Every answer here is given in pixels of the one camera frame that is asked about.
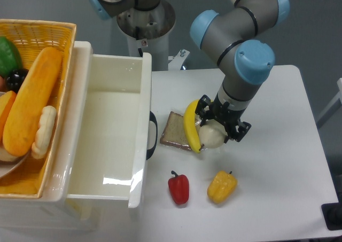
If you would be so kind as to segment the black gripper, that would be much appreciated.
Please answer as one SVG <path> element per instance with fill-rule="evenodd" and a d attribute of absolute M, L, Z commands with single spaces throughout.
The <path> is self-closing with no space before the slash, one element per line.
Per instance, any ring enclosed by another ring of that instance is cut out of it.
<path fill-rule="evenodd" d="M 229 106 L 228 102 L 222 104 L 218 99 L 211 103 L 211 99 L 203 95 L 198 100 L 195 114 L 200 117 L 200 126 L 205 125 L 207 120 L 215 120 L 223 125 L 227 133 L 224 143 L 229 140 L 240 142 L 249 132 L 251 124 L 240 120 L 244 110 L 231 110 Z"/>

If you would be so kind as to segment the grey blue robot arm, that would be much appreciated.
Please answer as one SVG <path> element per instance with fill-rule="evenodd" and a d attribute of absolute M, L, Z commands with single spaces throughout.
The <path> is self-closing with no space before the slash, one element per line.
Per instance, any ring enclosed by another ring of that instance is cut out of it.
<path fill-rule="evenodd" d="M 165 0 L 89 0 L 101 19 L 116 18 L 126 36 L 131 56 L 152 56 L 152 68 L 168 67 L 169 33 L 175 11 Z M 224 126 L 226 140 L 240 141 L 250 129 L 241 121 L 275 63 L 273 50 L 256 36 L 283 22 L 289 0 L 231 0 L 234 9 L 225 15 L 202 12 L 190 27 L 190 37 L 224 74 L 214 100 L 203 96 L 196 113 L 202 123 L 215 120 Z"/>

